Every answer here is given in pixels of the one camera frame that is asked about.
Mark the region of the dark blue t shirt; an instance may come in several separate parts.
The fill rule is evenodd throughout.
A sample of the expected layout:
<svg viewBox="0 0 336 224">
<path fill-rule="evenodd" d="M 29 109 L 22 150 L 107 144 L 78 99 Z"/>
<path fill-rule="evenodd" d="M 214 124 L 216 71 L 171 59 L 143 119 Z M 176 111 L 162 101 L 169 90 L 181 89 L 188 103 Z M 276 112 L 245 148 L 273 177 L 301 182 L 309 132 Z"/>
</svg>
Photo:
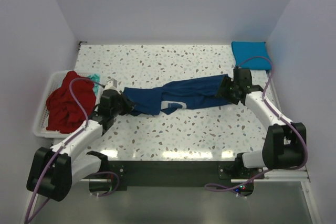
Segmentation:
<svg viewBox="0 0 336 224">
<path fill-rule="evenodd" d="M 123 93 L 134 102 L 135 109 L 147 115 L 169 115 L 178 109 L 203 109 L 229 105 L 215 94 L 225 75 L 172 81 L 150 89 L 125 87 Z"/>
</svg>

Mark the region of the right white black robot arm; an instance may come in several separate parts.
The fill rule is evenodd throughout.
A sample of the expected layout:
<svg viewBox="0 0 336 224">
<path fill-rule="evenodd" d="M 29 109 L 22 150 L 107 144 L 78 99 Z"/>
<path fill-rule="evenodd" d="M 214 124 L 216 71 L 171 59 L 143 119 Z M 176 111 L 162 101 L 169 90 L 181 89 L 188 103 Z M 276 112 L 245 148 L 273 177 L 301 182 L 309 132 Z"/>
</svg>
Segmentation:
<svg viewBox="0 0 336 224">
<path fill-rule="evenodd" d="M 234 68 L 233 77 L 225 76 L 216 97 L 232 104 L 249 108 L 266 130 L 263 148 L 259 151 L 239 153 L 235 158 L 234 173 L 246 178 L 253 168 L 300 169 L 308 160 L 307 130 L 284 116 L 266 96 L 266 89 L 254 85 L 251 72 Z"/>
</svg>

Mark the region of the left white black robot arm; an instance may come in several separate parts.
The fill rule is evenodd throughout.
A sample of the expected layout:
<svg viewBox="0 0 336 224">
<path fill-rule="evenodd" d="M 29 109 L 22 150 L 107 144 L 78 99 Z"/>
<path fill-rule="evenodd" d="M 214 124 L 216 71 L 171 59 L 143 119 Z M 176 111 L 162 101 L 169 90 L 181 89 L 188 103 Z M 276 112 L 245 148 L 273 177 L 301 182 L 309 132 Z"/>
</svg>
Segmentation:
<svg viewBox="0 0 336 224">
<path fill-rule="evenodd" d="M 84 159 L 77 157 L 113 126 L 118 115 L 129 114 L 135 104 L 122 92 L 104 90 L 97 109 L 87 121 L 60 143 L 51 148 L 41 147 L 34 155 L 26 188 L 55 201 L 62 201 L 72 185 L 95 175 L 105 177 L 111 170 L 106 155 L 89 151 Z"/>
</svg>

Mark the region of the mint green t shirt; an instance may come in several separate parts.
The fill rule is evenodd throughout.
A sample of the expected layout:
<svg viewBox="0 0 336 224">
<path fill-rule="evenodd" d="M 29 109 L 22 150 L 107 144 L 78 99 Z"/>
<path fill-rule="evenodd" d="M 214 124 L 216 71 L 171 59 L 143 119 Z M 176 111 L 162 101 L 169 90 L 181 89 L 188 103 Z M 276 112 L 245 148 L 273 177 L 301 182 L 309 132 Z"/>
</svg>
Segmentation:
<svg viewBox="0 0 336 224">
<path fill-rule="evenodd" d="M 87 76 L 91 81 L 94 81 L 94 86 L 93 86 L 93 92 L 95 95 L 98 94 L 100 86 L 98 85 L 100 83 L 100 75 L 99 74 L 90 74 Z"/>
</svg>

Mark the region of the folded light blue t shirt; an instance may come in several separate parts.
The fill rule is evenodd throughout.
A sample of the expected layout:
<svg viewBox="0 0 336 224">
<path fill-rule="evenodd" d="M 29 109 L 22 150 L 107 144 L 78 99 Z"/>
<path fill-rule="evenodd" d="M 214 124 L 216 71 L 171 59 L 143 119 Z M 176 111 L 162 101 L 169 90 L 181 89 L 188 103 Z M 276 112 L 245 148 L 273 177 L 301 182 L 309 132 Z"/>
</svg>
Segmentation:
<svg viewBox="0 0 336 224">
<path fill-rule="evenodd" d="M 265 42 L 233 41 L 231 47 L 236 66 L 250 70 L 272 69 Z"/>
</svg>

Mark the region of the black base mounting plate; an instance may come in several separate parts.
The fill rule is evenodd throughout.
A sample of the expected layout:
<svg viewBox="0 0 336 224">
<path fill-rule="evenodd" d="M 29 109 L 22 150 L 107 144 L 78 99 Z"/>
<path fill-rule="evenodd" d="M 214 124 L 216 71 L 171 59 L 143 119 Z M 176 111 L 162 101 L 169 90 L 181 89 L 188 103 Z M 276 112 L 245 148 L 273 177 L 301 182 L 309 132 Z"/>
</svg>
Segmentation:
<svg viewBox="0 0 336 224">
<path fill-rule="evenodd" d="M 130 187 L 203 187 L 250 195 L 261 168 L 244 168 L 234 161 L 110 161 L 106 174 L 89 175 L 91 191 L 107 193 Z"/>
</svg>

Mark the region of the white plastic laundry basket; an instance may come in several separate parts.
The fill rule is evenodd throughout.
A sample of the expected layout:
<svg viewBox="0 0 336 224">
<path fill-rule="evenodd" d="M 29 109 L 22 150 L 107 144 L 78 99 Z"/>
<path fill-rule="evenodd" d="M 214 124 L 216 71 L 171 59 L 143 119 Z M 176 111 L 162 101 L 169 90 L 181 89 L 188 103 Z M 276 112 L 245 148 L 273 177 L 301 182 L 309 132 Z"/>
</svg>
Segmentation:
<svg viewBox="0 0 336 224">
<path fill-rule="evenodd" d="M 43 94 L 43 98 L 38 108 L 38 112 L 33 125 L 33 133 L 39 137 L 45 138 L 67 138 L 70 133 L 60 133 L 59 131 L 47 130 L 48 120 L 49 120 L 49 110 L 47 109 L 47 98 L 58 88 L 61 87 L 64 78 L 70 70 L 57 71 L 51 75 L 47 82 L 46 89 Z M 76 72 L 80 77 L 87 78 L 90 74 L 99 74 L 100 83 L 102 84 L 102 74 L 99 72 Z M 103 91 L 103 87 L 100 86 L 98 94 L 95 95 L 95 105 L 99 103 L 100 97 Z"/>
</svg>

